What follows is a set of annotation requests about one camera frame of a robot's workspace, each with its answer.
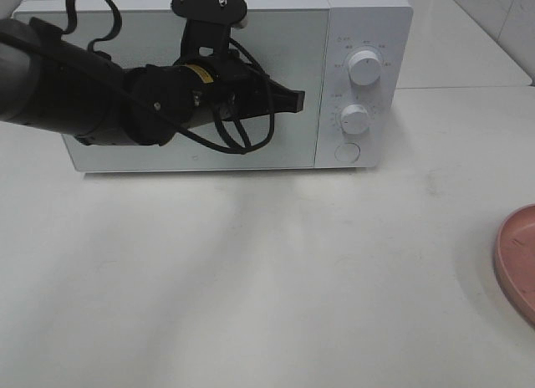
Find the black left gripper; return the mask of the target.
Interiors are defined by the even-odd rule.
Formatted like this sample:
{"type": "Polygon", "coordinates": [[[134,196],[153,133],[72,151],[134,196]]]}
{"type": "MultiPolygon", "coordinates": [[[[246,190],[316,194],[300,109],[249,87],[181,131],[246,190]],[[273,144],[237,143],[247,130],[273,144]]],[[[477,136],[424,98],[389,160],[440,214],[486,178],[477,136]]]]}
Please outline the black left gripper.
{"type": "Polygon", "coordinates": [[[272,79],[267,86],[261,72],[246,64],[230,48],[231,26],[201,20],[186,21],[181,54],[175,62],[198,76],[203,104],[225,104],[238,119],[277,113],[299,113],[304,92],[272,79]]]}

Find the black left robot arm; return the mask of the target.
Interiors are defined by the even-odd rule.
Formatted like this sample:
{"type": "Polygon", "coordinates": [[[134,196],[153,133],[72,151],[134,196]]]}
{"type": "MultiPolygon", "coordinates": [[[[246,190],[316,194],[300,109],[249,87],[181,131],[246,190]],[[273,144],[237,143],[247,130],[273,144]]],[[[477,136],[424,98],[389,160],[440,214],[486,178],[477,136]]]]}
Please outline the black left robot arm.
{"type": "Polygon", "coordinates": [[[171,66],[123,69],[38,18],[1,22],[1,119],[85,146],[164,146],[183,135],[213,151],[262,148],[243,121],[298,113],[305,94],[272,80],[241,46],[171,66]]]}

